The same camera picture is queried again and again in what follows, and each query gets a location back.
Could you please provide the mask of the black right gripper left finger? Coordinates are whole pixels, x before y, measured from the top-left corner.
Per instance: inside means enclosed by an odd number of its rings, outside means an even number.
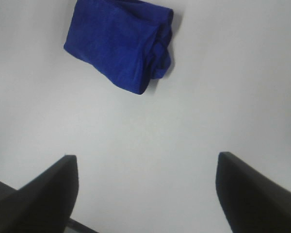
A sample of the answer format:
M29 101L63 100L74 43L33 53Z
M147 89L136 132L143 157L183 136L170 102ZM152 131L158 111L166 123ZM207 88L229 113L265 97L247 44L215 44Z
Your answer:
M65 155L20 189L15 203L0 203L0 233L62 233L79 190L75 155Z

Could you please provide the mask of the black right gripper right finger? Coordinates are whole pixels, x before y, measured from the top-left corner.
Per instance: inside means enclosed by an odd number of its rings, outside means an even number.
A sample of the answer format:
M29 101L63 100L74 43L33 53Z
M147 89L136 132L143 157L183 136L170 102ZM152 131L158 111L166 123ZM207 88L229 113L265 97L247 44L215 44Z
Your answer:
M291 192L230 152L221 152L216 193L234 233L291 233Z

